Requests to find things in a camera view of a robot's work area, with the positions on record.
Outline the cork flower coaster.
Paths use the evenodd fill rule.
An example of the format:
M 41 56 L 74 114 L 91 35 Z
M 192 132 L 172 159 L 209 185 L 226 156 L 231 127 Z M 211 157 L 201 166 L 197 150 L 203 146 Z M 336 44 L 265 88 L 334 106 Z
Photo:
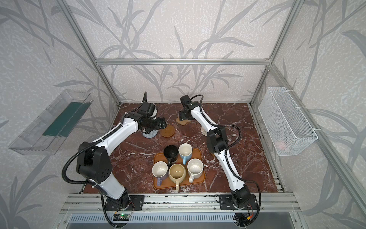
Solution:
M 188 123 L 190 123 L 190 120 L 180 120 L 179 117 L 176 118 L 176 122 L 179 124 L 179 125 L 182 125 L 182 126 L 185 126 L 187 125 Z

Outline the grey round coaster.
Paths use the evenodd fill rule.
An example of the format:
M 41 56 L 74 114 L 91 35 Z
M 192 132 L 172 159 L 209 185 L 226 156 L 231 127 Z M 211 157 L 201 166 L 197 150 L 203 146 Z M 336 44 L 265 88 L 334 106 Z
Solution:
M 154 138 L 156 135 L 158 134 L 158 130 L 152 130 L 151 132 L 147 133 L 147 132 L 142 132 L 142 135 L 145 138 Z

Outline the small round wooden coaster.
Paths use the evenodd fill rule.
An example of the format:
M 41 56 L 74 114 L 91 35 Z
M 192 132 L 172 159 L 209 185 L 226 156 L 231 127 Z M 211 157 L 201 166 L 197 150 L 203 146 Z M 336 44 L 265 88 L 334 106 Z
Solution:
M 170 138 L 175 134 L 175 127 L 173 125 L 167 125 L 166 128 L 161 130 L 161 136 Z

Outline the woven round coaster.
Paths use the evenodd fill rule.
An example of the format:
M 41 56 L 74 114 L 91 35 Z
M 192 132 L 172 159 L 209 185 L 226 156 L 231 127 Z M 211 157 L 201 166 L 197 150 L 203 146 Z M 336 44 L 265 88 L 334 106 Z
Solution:
M 205 129 L 203 127 L 201 127 L 201 133 L 204 135 L 204 136 L 207 136 L 207 132 L 205 131 Z

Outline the black mug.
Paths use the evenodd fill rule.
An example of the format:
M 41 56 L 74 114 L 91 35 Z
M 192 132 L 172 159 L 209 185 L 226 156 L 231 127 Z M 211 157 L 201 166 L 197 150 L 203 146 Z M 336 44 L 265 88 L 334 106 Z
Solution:
M 178 159 L 178 148 L 175 145 L 169 145 L 164 149 L 164 156 L 167 159 L 168 168 L 170 168 Z

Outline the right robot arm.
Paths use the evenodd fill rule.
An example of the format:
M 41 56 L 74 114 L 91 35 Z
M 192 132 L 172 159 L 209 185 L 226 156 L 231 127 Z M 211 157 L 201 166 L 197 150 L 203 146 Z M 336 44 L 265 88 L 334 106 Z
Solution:
M 183 110 L 179 112 L 179 119 L 196 120 L 206 131 L 206 145 L 210 153 L 218 160 L 224 170 L 232 194 L 233 205 L 237 209 L 251 206 L 254 210 L 260 210 L 261 191 L 255 181 L 244 180 L 231 159 L 229 149 L 241 139 L 240 129 L 232 124 L 219 125 L 215 123 L 204 111 L 202 106 L 204 96 L 202 94 L 189 97 L 184 95 L 180 98 Z M 237 139 L 229 144 L 226 128 L 232 127 L 238 131 Z

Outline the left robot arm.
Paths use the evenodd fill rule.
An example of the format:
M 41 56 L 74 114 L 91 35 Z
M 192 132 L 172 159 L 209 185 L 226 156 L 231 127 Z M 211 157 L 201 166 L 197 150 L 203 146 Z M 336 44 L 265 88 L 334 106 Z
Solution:
M 112 174 L 110 155 L 130 135 L 137 131 L 149 134 L 167 127 L 165 118 L 157 117 L 158 109 L 154 104 L 142 102 L 139 107 L 125 113 L 120 123 L 102 137 L 91 143 L 84 142 L 62 169 L 62 178 L 69 184 L 85 184 L 97 188 L 103 196 L 121 200 L 127 195 L 126 188 Z M 76 172 L 85 181 L 67 177 L 67 169 L 77 159 Z

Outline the light blue mug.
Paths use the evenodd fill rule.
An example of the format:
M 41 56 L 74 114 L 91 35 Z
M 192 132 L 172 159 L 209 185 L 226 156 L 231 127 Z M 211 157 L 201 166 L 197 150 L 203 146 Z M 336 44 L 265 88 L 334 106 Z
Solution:
M 193 155 L 193 148 L 188 143 L 183 143 L 178 148 L 179 155 L 183 160 L 183 164 L 186 165 L 187 162 L 192 158 Z

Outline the purple mug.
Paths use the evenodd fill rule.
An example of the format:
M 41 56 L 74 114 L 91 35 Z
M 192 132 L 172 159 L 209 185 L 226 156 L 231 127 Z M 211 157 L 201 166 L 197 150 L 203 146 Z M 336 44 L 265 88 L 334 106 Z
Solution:
M 163 161 L 156 162 L 153 165 L 152 174 L 157 179 L 156 184 L 158 187 L 168 178 L 168 170 L 168 165 Z

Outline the white speckled mug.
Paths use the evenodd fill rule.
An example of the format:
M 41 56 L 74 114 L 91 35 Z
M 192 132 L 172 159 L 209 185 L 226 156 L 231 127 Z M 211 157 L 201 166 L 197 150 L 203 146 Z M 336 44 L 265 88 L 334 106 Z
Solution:
M 195 179 L 198 179 L 202 176 L 204 171 L 204 164 L 200 159 L 190 159 L 187 165 L 187 170 L 189 174 L 189 182 L 193 183 Z

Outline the beige glazed mug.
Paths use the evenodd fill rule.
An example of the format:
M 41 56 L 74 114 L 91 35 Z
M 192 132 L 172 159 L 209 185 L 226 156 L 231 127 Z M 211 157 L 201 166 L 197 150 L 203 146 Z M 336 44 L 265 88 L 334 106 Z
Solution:
M 180 184 L 184 181 L 187 175 L 185 167 L 182 164 L 173 164 L 169 168 L 168 175 L 169 179 L 175 185 L 175 191 L 178 192 Z

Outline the green lit circuit board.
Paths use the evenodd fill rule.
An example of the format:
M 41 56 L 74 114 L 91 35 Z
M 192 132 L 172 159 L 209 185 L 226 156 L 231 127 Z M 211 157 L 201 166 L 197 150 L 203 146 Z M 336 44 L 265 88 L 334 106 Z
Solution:
M 115 212 L 113 214 L 114 221 L 129 221 L 132 216 L 132 212 Z

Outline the pink object in basket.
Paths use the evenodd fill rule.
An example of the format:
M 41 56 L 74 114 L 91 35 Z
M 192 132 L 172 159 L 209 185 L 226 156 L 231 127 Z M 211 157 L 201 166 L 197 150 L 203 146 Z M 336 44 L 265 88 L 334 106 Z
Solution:
M 288 149 L 289 149 L 289 144 L 287 144 L 286 142 L 280 140 L 280 141 L 276 141 L 275 142 L 275 146 L 276 146 L 276 149 L 278 151 L 285 151 L 287 152 Z

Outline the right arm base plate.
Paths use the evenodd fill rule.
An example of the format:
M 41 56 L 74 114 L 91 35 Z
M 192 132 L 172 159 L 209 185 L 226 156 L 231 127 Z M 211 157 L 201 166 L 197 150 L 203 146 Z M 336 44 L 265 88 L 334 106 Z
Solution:
M 258 200 L 254 194 L 251 194 L 249 199 L 240 206 L 236 206 L 233 201 L 233 196 L 230 195 L 217 195 L 218 203 L 220 204 L 220 210 L 257 210 Z

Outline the right wired circuit board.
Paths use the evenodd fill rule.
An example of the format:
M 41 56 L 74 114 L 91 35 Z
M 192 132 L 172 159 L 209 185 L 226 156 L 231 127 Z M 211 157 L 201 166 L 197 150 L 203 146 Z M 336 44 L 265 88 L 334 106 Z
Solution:
M 252 224 L 254 221 L 254 216 L 250 215 L 249 213 L 236 213 L 233 216 L 233 220 L 236 226 L 245 227 Z

